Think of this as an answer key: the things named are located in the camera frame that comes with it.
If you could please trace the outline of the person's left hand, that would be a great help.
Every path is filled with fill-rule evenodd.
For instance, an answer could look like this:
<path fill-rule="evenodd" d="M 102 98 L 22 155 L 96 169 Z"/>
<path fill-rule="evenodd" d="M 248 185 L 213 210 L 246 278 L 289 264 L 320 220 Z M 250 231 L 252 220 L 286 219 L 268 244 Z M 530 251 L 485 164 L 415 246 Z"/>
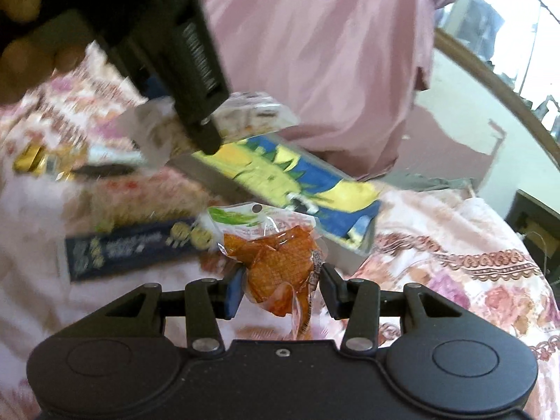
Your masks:
<path fill-rule="evenodd" d="M 93 41 L 84 24 L 62 16 L 72 0 L 1 0 L 1 103 L 17 103 L 57 71 L 68 73 Z"/>

